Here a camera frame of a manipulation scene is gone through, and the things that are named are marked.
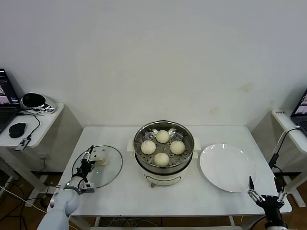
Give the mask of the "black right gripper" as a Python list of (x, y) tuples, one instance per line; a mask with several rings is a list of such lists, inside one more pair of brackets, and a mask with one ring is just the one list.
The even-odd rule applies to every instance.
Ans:
[(258, 194), (255, 190), (255, 186), (252, 177), (249, 177), (248, 182), (248, 195), (249, 197), (264, 210), (266, 219), (268, 222), (282, 222), (283, 218), (280, 213), (280, 209), (284, 206), (284, 198), (287, 193), (284, 190), (284, 183), (280, 182), (276, 177), (274, 177), (274, 183), (278, 196), (264, 196)]

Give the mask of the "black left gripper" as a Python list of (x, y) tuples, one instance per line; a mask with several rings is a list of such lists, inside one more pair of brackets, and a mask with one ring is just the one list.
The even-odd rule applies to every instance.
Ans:
[(83, 153), (83, 159), (81, 160), (81, 165), (80, 167), (77, 167), (76, 176), (81, 177), (85, 181), (88, 181), (87, 175), (92, 171), (92, 168), (95, 165), (95, 161), (89, 161), (93, 148), (94, 146), (92, 145)]

